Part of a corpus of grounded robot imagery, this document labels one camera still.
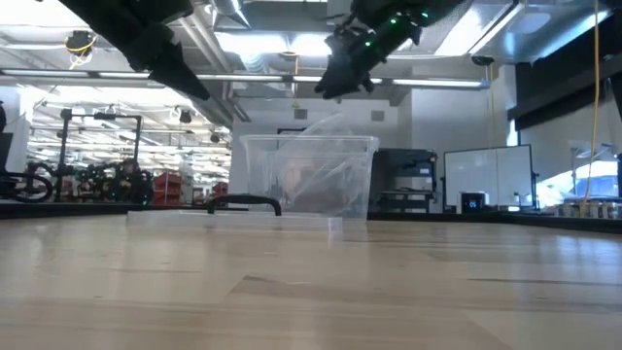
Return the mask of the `white whiteboard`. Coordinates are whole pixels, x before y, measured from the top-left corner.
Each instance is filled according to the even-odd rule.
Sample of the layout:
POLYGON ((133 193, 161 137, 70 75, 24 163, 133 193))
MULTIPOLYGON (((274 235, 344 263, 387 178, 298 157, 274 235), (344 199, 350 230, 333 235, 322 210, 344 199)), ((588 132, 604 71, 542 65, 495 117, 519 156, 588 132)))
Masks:
POLYGON ((490 205, 534 208, 536 195, 530 145, 446 152, 443 155, 445 207, 459 193, 482 192, 490 205))

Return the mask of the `long ceiling light bar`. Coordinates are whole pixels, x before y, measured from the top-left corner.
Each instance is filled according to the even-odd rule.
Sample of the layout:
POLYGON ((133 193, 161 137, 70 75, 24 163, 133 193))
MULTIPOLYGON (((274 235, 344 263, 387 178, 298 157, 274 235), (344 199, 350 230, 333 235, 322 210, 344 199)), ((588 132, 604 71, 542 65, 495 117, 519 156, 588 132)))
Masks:
MULTIPOLYGON (((43 69, 14 69, 0 68, 0 76, 58 78, 58 79, 104 79, 138 81, 149 79, 149 73, 135 72, 98 72, 75 70, 43 70, 43 69)), ((197 78, 205 82, 236 82, 236 83, 297 83, 312 84, 321 80, 320 76, 308 75, 254 75, 254 74, 199 74, 197 78)), ((371 82, 381 87, 409 87, 409 88, 451 88, 451 89, 486 89, 491 86, 487 80, 465 79, 393 79, 371 78, 371 82)))

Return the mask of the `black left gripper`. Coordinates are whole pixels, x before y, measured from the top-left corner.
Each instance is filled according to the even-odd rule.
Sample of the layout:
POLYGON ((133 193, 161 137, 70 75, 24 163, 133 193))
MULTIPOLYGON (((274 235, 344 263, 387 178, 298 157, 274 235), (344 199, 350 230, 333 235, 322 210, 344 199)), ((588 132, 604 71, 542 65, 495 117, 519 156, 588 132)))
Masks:
POLYGON ((183 58, 168 24, 192 14, 190 0, 72 0, 72 12, 122 52, 135 71, 188 96, 210 93, 183 58))

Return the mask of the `black wheel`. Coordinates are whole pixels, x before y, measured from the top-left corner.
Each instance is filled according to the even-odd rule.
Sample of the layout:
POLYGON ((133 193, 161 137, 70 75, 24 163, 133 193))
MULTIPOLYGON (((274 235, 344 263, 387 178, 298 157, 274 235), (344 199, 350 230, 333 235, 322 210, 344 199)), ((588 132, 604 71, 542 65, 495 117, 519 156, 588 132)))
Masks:
POLYGON ((30 161, 22 172, 9 171, 0 166, 0 199, 14 200, 25 204, 37 204, 49 200, 54 191, 54 184, 38 174, 44 169, 50 176, 57 172, 43 162, 30 161))

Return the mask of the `red parts shelf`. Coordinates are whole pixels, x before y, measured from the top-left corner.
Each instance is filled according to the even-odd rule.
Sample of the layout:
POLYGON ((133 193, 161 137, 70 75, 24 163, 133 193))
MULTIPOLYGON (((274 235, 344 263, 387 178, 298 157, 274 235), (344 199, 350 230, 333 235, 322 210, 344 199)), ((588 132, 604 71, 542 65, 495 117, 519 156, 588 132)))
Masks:
POLYGON ((182 176, 178 172, 165 171, 153 181, 152 205, 179 205, 182 202, 182 176))

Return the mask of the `black device with blue display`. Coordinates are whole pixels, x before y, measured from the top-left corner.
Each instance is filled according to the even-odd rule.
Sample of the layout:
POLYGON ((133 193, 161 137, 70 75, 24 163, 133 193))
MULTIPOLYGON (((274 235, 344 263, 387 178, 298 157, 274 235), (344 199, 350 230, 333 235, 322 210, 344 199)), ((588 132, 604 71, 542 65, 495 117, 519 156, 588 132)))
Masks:
POLYGON ((457 195, 457 213, 482 212, 488 205, 486 192, 459 192, 457 195))

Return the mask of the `distant black robot arms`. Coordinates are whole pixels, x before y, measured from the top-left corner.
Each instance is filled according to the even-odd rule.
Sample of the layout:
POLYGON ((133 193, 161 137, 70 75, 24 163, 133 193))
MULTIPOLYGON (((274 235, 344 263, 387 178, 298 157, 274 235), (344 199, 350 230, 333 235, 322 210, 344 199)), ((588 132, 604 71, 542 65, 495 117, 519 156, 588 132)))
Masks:
POLYGON ((91 164, 75 172, 77 198, 92 202, 149 204, 154 196, 153 174, 133 158, 91 164))

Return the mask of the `tan elastic bandage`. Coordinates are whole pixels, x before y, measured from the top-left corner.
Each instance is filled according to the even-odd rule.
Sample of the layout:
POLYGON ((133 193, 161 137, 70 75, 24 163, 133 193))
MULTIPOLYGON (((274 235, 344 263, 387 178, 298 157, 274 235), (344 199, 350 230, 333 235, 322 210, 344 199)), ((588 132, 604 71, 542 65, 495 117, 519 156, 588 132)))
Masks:
POLYGON ((295 210, 337 214, 356 199, 357 175, 348 164, 306 168, 289 176, 284 192, 295 210))

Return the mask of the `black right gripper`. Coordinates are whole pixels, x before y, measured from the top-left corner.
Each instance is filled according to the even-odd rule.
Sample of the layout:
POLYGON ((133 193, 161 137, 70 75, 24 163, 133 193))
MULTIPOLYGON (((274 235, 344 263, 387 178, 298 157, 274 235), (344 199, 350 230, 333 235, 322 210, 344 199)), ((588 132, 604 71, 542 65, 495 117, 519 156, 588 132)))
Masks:
POLYGON ((370 84, 369 72, 385 63, 390 54, 410 40, 418 45, 423 27, 416 23, 382 23, 375 29, 335 30, 329 36, 331 55, 328 67, 314 91, 323 99, 333 99, 359 91, 370 84))

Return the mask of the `black cabinet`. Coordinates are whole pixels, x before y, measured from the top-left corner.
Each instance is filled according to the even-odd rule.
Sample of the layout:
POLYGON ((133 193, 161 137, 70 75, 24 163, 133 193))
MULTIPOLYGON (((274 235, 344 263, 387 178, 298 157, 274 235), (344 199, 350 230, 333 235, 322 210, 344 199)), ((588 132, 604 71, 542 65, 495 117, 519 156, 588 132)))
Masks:
POLYGON ((368 211, 429 214, 437 159, 433 150, 380 149, 373 157, 368 211))

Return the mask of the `clear lid with black handle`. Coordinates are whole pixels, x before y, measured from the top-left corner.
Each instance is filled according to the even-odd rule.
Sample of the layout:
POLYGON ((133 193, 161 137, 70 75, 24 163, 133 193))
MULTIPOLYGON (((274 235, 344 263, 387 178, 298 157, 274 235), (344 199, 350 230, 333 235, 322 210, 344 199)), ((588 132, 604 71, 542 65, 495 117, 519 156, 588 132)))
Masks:
POLYGON ((313 213, 283 211, 273 198, 252 195, 226 195, 206 204, 205 209, 144 210, 129 211, 126 217, 128 226, 150 228, 231 228, 231 229, 276 229, 276 230, 317 230, 341 232, 343 222, 340 217, 313 213), (270 211, 229 211, 218 209, 221 202, 265 204, 270 211))

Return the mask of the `clear plastic storage box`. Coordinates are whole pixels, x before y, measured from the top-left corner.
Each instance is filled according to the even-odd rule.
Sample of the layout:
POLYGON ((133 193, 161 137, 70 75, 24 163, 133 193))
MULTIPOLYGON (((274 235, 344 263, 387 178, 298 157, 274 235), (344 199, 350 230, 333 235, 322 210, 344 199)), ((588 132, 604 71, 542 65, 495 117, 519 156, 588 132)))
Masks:
POLYGON ((241 142, 246 151, 248 170, 248 193, 270 197, 283 208, 273 177, 273 156, 278 142, 293 135, 244 135, 241 142))

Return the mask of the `clear plastic bag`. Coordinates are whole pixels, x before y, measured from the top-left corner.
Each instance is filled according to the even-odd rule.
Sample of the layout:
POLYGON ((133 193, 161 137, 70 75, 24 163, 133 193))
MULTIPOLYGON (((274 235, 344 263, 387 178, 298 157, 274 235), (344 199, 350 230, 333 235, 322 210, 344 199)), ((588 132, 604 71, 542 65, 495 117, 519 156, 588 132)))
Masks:
POLYGON ((365 219, 368 211, 372 161, 379 144, 380 140, 375 136, 355 134, 345 116, 340 113, 329 115, 297 135, 281 139, 273 156, 273 177, 283 208, 291 212, 310 213, 295 210, 288 200, 284 184, 290 175, 306 168, 348 164, 354 168, 357 175, 358 196, 343 212, 320 214, 365 219))

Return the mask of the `black metal frame rig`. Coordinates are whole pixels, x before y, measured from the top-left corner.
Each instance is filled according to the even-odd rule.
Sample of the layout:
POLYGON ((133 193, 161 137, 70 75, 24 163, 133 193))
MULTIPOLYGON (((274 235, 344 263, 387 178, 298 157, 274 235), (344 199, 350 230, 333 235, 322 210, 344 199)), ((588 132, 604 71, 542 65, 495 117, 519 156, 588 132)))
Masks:
POLYGON ((75 169, 72 166, 69 166, 65 163, 66 156, 66 146, 67 146, 67 138, 69 131, 69 122, 74 118, 93 118, 96 121, 114 121, 115 119, 133 119, 136 121, 136 126, 132 129, 134 132, 134 150, 133 150, 133 159, 138 162, 138 148, 140 144, 141 138, 141 128, 142 128, 142 117, 141 116, 124 116, 124 115, 116 115, 116 114, 107 114, 102 112, 96 112, 94 114, 75 114, 71 109, 65 108, 60 112, 60 117, 63 120, 63 127, 60 132, 61 146, 60 146, 60 155, 59 155, 59 164, 56 169, 57 175, 56 183, 54 185, 55 193, 53 195, 54 202, 60 202, 62 197, 62 187, 64 183, 64 178, 68 176, 75 175, 75 169))

